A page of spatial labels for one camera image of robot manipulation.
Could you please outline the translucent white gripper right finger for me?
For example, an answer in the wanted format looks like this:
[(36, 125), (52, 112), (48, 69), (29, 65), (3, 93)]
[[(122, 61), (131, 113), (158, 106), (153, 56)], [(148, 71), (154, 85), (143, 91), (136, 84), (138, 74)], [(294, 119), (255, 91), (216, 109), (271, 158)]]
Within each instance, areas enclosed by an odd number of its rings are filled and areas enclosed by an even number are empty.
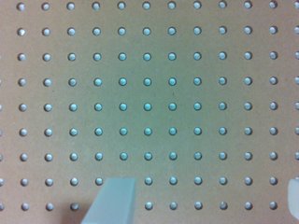
[(288, 207), (290, 213), (299, 218), (299, 179), (291, 179), (288, 185)]

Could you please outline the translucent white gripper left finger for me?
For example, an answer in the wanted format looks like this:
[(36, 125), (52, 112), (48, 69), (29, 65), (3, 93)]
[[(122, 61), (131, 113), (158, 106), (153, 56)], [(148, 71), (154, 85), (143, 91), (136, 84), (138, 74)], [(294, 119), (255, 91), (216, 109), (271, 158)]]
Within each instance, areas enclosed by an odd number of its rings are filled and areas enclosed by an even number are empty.
[(135, 224), (135, 179), (110, 177), (81, 224)]

